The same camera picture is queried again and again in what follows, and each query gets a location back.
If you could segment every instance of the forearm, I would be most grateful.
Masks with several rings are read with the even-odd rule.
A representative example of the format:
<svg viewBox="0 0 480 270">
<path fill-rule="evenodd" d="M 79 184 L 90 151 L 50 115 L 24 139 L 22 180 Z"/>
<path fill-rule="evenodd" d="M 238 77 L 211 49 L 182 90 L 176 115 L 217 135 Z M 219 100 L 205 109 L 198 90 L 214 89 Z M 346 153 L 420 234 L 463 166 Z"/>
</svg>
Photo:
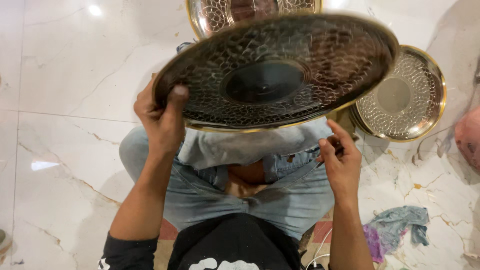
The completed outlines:
<svg viewBox="0 0 480 270">
<path fill-rule="evenodd" d="M 356 199 L 335 201 L 330 266 L 333 270 L 373 269 Z"/>
<path fill-rule="evenodd" d="M 148 156 L 140 178 L 112 222 L 111 236 L 122 240 L 158 236 L 172 163 L 171 154 Z"/>
</svg>

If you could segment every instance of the cloth rag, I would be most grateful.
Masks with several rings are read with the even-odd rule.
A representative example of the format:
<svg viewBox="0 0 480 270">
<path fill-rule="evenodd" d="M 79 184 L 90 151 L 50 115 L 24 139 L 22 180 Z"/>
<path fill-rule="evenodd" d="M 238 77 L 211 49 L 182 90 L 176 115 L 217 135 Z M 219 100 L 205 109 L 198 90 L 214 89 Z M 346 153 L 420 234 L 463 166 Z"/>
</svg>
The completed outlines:
<svg viewBox="0 0 480 270">
<path fill-rule="evenodd" d="M 332 135 L 322 117 L 287 128 L 254 133 L 214 133 L 187 128 L 178 158 L 198 170 L 225 164 L 248 165 L 265 156 L 289 156 L 317 147 Z"/>
<path fill-rule="evenodd" d="M 373 261 L 381 263 L 385 254 L 395 251 L 409 225 L 412 225 L 412 243 L 428 245 L 424 225 L 429 221 L 427 209 L 416 206 L 391 208 L 380 213 L 363 226 Z"/>
</svg>

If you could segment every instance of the sleeve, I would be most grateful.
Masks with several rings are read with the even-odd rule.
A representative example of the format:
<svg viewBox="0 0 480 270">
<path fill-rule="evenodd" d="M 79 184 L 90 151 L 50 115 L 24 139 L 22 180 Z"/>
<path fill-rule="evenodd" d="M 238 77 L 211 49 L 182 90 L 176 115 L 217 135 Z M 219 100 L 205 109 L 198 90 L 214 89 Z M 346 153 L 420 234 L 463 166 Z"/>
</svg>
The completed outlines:
<svg viewBox="0 0 480 270">
<path fill-rule="evenodd" d="M 107 236 L 98 270 L 152 270 L 158 237 L 127 241 Z"/>
</svg>

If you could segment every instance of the black t-shirt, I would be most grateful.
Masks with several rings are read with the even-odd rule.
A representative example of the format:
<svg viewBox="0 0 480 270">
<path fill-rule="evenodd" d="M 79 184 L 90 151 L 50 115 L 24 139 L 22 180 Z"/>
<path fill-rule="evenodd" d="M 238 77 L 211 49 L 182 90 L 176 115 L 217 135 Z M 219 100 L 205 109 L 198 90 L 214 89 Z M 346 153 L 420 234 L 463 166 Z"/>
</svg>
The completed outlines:
<svg viewBox="0 0 480 270">
<path fill-rule="evenodd" d="M 101 270 L 153 269 L 157 239 L 124 241 L 108 235 Z M 173 245 L 168 270 L 298 270 L 298 245 L 272 224 L 229 214 L 189 227 Z"/>
</svg>

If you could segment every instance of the white print on shirt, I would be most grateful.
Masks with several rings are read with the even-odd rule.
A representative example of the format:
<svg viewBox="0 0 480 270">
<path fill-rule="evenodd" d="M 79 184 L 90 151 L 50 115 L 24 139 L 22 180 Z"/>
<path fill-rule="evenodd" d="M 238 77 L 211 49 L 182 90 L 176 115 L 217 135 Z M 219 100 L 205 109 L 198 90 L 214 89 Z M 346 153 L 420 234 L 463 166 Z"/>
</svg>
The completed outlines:
<svg viewBox="0 0 480 270">
<path fill-rule="evenodd" d="M 207 258 L 199 261 L 197 264 L 190 265 L 188 270 L 204 270 L 208 269 L 215 269 L 217 266 L 216 260 L 214 258 Z"/>
<path fill-rule="evenodd" d="M 215 269 L 217 266 L 216 260 L 214 258 L 203 259 L 197 264 L 190 265 L 188 270 L 204 270 L 204 269 Z M 222 261 L 217 270 L 260 270 L 258 266 L 254 263 L 246 263 L 242 260 L 236 262 L 227 262 L 226 260 Z"/>
<path fill-rule="evenodd" d="M 98 270 L 109 270 L 110 269 L 110 265 L 108 265 L 105 260 L 107 258 L 103 258 L 103 259 L 100 259 L 98 260 Z"/>
</svg>

